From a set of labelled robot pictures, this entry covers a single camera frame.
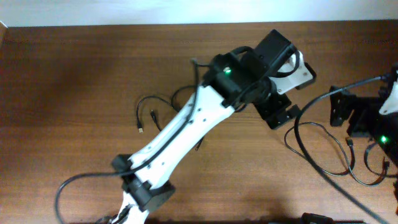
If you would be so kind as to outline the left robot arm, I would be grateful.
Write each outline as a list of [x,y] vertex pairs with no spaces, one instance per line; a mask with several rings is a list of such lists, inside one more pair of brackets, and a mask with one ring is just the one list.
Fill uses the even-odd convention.
[[117,156],[123,203],[115,223],[144,223],[175,192],[169,179],[183,157],[217,124],[254,105],[271,129],[296,117],[287,97],[316,80],[316,73],[291,41],[276,30],[255,47],[215,56],[195,93],[171,122],[140,151]]

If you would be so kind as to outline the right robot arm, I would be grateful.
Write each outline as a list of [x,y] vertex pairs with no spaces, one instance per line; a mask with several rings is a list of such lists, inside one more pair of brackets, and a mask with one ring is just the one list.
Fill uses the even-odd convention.
[[374,144],[364,153],[364,163],[368,165],[368,155],[374,145],[379,145],[388,158],[397,165],[397,64],[384,75],[382,81],[386,86],[380,87],[378,96],[360,97],[348,90],[330,96],[331,115],[330,125],[341,126],[349,121],[346,140],[350,149],[351,160],[348,168],[337,176],[353,173],[355,158],[354,138],[371,138]]

